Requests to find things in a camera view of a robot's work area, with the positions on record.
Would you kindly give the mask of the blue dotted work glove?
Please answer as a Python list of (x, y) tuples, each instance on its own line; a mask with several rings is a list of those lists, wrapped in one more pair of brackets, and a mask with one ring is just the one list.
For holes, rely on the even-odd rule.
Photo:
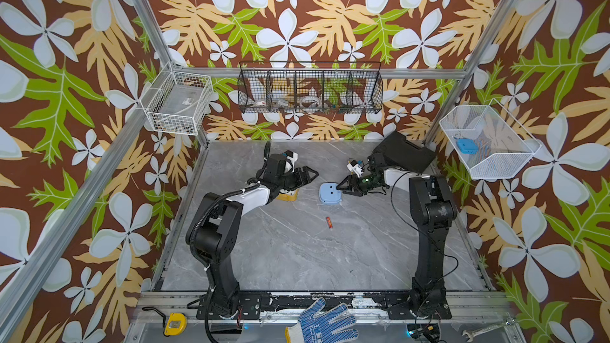
[(297, 324), (284, 331), (288, 343), (341, 343), (356, 341), (359, 333), (356, 319), (346, 304), (340, 303), (329, 311), (324, 298), (314, 303), (298, 317)]

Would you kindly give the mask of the yellow tape measure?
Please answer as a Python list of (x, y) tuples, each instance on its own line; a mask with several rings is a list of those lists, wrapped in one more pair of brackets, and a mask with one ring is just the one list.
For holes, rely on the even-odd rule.
[(164, 335), (166, 337), (179, 336), (187, 328), (187, 317), (182, 313), (171, 313), (165, 323)]

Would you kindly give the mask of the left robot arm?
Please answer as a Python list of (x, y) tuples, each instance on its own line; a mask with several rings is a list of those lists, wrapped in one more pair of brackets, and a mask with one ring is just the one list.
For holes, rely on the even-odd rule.
[(230, 260), (237, 241), (241, 217), (265, 206), (279, 195), (296, 192), (313, 182), (319, 172), (296, 165), (298, 154), (270, 152), (265, 145), (264, 163), (246, 186), (223, 195), (204, 195), (189, 226), (185, 242), (192, 256), (203, 264), (208, 278), (206, 302), (211, 311), (230, 317), (238, 311), (240, 285)]

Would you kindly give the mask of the silver spanner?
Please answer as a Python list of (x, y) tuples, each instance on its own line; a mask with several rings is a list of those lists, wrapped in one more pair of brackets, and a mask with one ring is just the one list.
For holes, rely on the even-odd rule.
[(473, 342), (476, 337), (479, 337), (486, 333), (490, 333), (495, 330), (504, 329), (505, 327), (510, 326), (511, 324), (511, 321), (506, 320), (503, 322), (498, 322), (484, 327), (480, 327), (476, 330), (463, 330), (462, 336), (466, 339), (467, 342)]

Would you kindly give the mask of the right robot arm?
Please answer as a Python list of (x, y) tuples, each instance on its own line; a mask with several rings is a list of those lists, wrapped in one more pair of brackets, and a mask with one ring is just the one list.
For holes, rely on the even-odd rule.
[(347, 163), (349, 175), (337, 185), (345, 195), (362, 197), (379, 193), (390, 195), (396, 189), (409, 195), (411, 221), (406, 224), (418, 233), (419, 248), (416, 273), (411, 281), (408, 308), (417, 318), (451, 319), (446, 301), (444, 260), (446, 239), (458, 208), (443, 176), (424, 175), (386, 164), (383, 155)]

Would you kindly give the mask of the blue object in basket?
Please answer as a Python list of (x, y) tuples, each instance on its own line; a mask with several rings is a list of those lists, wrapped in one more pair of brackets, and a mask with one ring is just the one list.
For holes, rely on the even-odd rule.
[(459, 138), (456, 140), (457, 149), (466, 155), (476, 155), (479, 147), (474, 140), (468, 138)]

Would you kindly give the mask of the black plastic tool case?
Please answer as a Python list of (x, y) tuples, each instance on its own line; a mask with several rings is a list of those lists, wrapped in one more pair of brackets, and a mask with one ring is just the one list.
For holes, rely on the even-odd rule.
[(398, 131), (390, 133), (373, 149), (373, 153), (380, 153), (389, 166), (399, 166), (417, 173), (423, 173), (436, 157), (435, 152), (409, 141)]

